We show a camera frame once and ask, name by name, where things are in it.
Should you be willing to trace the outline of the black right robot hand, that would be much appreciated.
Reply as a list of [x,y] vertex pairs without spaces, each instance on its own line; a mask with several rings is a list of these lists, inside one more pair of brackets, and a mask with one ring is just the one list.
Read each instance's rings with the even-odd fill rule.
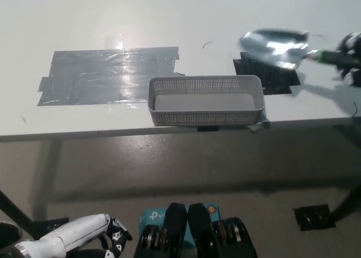
[[[337,51],[360,61],[360,33],[350,33],[345,36],[338,44]],[[343,81],[360,88],[360,68],[346,69],[336,66],[336,69]]]

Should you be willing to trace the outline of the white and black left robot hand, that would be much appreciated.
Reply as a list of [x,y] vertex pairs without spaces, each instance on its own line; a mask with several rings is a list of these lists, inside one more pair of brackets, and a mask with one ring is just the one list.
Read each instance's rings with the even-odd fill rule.
[[7,257],[120,257],[133,237],[109,214],[80,217],[35,241],[23,241]]

